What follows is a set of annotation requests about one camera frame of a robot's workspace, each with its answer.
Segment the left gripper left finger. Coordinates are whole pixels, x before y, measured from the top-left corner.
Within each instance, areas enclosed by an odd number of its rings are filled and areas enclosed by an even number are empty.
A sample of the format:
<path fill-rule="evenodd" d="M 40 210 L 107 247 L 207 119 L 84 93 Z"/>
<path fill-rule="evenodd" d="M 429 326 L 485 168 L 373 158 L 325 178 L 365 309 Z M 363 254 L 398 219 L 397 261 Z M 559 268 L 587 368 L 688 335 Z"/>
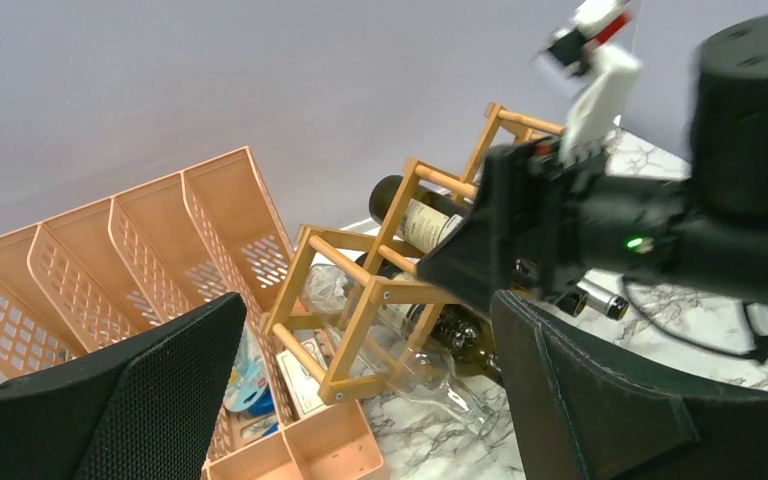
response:
<path fill-rule="evenodd" d="M 0 479 L 197 479 L 247 309 L 225 294 L 0 384 Z"/>

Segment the clear glass bottle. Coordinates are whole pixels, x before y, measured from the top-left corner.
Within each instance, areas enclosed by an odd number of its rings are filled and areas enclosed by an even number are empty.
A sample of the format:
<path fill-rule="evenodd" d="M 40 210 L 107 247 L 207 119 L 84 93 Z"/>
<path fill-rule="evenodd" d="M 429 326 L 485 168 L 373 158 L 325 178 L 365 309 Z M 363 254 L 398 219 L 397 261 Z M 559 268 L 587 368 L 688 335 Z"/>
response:
<path fill-rule="evenodd" d="M 341 343 L 348 320 L 359 300 L 349 300 L 355 280 L 329 264 L 313 265 L 305 279 L 300 302 L 322 320 L 330 340 Z M 389 388 L 408 401 L 434 405 L 483 437 L 498 422 L 497 408 L 480 398 L 456 373 L 454 360 L 445 347 L 430 336 L 422 347 L 409 347 L 396 327 L 388 324 L 378 309 L 359 350 L 359 361 L 375 373 L 395 372 Z"/>

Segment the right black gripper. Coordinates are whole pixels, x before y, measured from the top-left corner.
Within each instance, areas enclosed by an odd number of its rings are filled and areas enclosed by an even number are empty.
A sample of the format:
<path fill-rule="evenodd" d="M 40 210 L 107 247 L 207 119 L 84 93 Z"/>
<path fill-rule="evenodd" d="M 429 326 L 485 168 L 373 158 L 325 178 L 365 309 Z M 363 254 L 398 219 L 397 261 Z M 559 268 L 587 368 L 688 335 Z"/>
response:
<path fill-rule="evenodd" d="M 481 315 L 491 313 L 497 291 L 512 288 L 518 260 L 534 264 L 546 300 L 591 269 L 633 283 L 687 285 L 685 183 L 609 175 L 604 159 L 599 152 L 565 167 L 555 142 L 491 148 L 473 206 L 419 261 L 416 276 Z M 530 211 L 528 185 L 538 196 Z"/>

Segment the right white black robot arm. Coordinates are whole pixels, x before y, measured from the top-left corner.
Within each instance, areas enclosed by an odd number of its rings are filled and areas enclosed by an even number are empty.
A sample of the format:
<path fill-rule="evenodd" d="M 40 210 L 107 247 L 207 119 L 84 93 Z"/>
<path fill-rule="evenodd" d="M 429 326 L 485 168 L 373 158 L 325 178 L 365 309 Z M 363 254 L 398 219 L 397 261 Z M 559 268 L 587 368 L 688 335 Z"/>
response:
<path fill-rule="evenodd" d="M 725 28 L 697 53 L 684 180 L 607 173 L 606 139 L 639 71 L 609 36 L 619 1 L 587 2 L 544 48 L 585 88 L 557 135 L 491 147 L 465 219 L 416 268 L 420 280 L 485 313 L 529 277 L 560 297 L 591 269 L 623 286 L 672 284 L 757 304 L 768 320 L 768 14 Z M 764 362 L 768 335 L 743 358 Z"/>

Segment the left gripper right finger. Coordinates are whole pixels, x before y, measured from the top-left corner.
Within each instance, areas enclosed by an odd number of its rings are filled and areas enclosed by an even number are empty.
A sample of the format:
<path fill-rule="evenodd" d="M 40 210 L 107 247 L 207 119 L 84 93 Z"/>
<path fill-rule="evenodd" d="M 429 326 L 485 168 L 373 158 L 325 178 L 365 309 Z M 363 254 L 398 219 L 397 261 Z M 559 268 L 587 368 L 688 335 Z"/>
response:
<path fill-rule="evenodd" d="M 497 292 L 491 320 L 530 479 L 768 479 L 768 391 L 670 368 Z"/>

